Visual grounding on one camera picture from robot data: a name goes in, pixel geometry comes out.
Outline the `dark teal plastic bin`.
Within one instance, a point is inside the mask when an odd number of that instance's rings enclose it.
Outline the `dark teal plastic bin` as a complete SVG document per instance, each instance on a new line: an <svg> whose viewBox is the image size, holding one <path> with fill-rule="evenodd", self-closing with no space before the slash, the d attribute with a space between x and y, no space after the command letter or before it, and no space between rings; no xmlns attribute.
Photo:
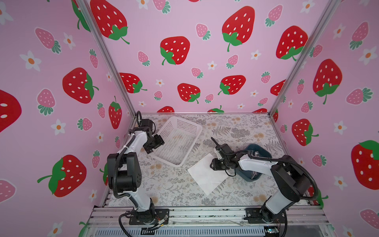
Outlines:
<svg viewBox="0 0 379 237"><path fill-rule="evenodd" d="M255 154L259 153L259 157L263 158L272 158L272 155L257 144L250 144L246 147L246 150ZM241 158L239 161L238 167L235 169L236 174L242 177L247 182L254 182L258 180L262 174L272 176L271 165L267 161L249 159L247 156L246 159Z"/></svg>

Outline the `white plastic mesh basket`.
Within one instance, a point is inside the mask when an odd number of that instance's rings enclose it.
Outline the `white plastic mesh basket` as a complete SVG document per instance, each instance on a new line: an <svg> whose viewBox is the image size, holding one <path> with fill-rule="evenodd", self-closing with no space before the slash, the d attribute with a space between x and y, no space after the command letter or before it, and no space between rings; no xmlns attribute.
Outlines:
<svg viewBox="0 0 379 237"><path fill-rule="evenodd" d="M164 145L155 149L150 156L172 167L181 167L188 158L202 126L180 117L170 117L158 131Z"/></svg>

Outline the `white paper napkin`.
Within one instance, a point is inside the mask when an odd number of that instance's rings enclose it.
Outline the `white paper napkin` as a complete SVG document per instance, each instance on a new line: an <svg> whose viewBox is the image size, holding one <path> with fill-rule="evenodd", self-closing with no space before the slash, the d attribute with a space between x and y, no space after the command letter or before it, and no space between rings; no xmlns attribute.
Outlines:
<svg viewBox="0 0 379 237"><path fill-rule="evenodd" d="M215 171L210 167L213 159L214 157L211 154L207 154L188 169L193 180L207 196L228 178L228 175L224 171Z"/></svg>

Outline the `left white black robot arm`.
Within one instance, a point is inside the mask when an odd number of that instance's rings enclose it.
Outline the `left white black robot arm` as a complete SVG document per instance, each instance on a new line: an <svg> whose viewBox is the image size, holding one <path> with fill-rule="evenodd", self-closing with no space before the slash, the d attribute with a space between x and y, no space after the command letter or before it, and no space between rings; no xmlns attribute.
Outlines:
<svg viewBox="0 0 379 237"><path fill-rule="evenodd" d="M129 140L120 151L107 157L109 188L115 198L127 197L133 203L134 210L130 213L136 220L144 224L161 225L163 221L155 211L150 197L143 193L142 172L138 154L144 149L147 154L164 145L160 135L155 134L156 126L151 119L142 118L137 112L137 127L129 130Z"/></svg>

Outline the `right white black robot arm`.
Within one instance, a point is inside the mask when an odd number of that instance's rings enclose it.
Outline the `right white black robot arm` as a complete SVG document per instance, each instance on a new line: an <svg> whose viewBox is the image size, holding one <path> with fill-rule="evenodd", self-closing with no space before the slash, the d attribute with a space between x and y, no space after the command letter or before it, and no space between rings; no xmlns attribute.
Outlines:
<svg viewBox="0 0 379 237"><path fill-rule="evenodd" d="M300 200L316 200L319 190L315 179L291 156L275 159L264 157L257 150L233 151L228 144L216 143L216 159L210 168L214 171L242 170L271 175L278 190L255 211L249 221L272 223L285 216L285 211Z"/></svg>

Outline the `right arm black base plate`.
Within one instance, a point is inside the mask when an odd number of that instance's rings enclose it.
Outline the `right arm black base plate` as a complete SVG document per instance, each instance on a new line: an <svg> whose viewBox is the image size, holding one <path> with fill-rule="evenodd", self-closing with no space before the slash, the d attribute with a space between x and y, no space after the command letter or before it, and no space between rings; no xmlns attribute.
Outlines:
<svg viewBox="0 0 379 237"><path fill-rule="evenodd" d="M247 208L246 215L243 218L249 224L284 224L287 217L284 212L278 214L271 213L268 209Z"/></svg>

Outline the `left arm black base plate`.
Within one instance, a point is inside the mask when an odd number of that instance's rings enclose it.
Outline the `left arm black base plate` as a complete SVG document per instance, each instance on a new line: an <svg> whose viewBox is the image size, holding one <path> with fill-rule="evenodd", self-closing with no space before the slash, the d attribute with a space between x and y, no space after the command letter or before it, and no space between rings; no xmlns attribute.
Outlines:
<svg viewBox="0 0 379 237"><path fill-rule="evenodd" d="M170 209L155 209L134 212L130 215L129 225L162 225L168 224Z"/></svg>

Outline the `aluminium frame rail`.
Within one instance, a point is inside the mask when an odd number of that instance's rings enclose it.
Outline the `aluminium frame rail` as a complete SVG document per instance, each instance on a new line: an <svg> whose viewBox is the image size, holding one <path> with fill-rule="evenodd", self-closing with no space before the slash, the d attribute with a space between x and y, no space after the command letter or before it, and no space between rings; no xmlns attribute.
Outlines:
<svg viewBox="0 0 379 237"><path fill-rule="evenodd" d="M272 223L254 220L255 207L169 207L164 225L130 225L120 215L128 207L95 208L84 237L335 237L334 228L318 206L293 206Z"/></svg>

